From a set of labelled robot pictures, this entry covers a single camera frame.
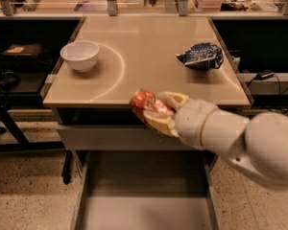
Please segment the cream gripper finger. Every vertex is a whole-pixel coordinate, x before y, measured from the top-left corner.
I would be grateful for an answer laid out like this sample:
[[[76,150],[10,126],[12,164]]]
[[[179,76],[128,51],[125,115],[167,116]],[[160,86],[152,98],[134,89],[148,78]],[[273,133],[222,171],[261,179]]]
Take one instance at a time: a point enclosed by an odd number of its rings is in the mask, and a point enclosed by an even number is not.
[[[175,111],[178,111],[190,101],[188,96],[177,92],[159,92],[156,95],[164,104],[170,106]]]
[[[170,137],[179,137],[179,134],[175,129],[174,112],[155,113],[145,110],[143,115],[146,123],[159,133]]]

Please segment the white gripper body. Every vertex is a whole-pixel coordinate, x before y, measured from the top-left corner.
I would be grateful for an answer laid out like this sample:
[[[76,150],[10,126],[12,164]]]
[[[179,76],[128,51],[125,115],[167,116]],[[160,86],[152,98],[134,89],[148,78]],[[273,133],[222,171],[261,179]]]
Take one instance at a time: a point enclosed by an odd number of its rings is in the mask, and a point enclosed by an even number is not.
[[[218,109],[214,103],[191,100],[185,103],[175,115],[175,130],[180,140],[196,150],[204,150],[202,131],[208,117]]]

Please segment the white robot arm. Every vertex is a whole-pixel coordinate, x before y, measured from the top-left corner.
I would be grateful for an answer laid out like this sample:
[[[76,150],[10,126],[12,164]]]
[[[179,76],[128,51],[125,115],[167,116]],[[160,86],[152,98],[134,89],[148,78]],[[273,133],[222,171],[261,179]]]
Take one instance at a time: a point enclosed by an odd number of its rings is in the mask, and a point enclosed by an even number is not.
[[[170,92],[146,98],[143,115],[151,127],[215,153],[253,182],[288,188],[288,116],[264,112],[249,119]]]

